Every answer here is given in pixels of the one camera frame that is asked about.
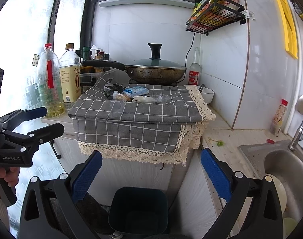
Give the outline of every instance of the white tag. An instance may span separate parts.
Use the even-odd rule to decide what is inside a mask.
[[[241,13],[243,13],[245,15],[246,19],[250,19],[250,20],[254,20],[255,19],[254,13],[252,11],[244,10]]]
[[[39,62],[39,59],[40,59],[40,56],[37,54],[34,54],[32,65],[37,67],[37,63]]]

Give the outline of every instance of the red label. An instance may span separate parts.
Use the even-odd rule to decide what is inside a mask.
[[[198,85],[199,72],[189,71],[188,84]]]
[[[54,88],[53,85],[53,73],[52,73],[52,60],[47,61],[46,70],[48,72],[48,86],[50,89]]]

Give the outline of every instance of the frosted window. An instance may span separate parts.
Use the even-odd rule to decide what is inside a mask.
[[[0,11],[0,68],[4,78],[0,95],[0,116],[17,109],[40,107],[33,55],[41,55],[47,43],[54,0],[8,0]],[[40,119],[22,123],[16,132],[26,134],[45,126]],[[16,186],[17,203],[8,208],[10,229],[17,235],[25,191],[32,176],[57,178],[64,172],[49,143],[40,146],[31,168],[22,168]]]
[[[54,32],[55,54],[60,58],[67,43],[74,43],[74,50],[79,49],[81,23],[85,0],[61,0]]]

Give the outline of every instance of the dark green trash bin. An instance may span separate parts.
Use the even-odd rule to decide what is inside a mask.
[[[158,235],[168,224],[166,195],[156,189],[124,187],[116,191],[109,225],[127,235]]]

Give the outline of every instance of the stainless steel sink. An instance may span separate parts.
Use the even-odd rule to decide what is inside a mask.
[[[303,151],[288,149],[290,141],[275,144],[240,146],[259,178],[266,173],[277,177],[283,184],[286,195],[286,210],[283,218],[291,217],[299,222],[303,216]]]

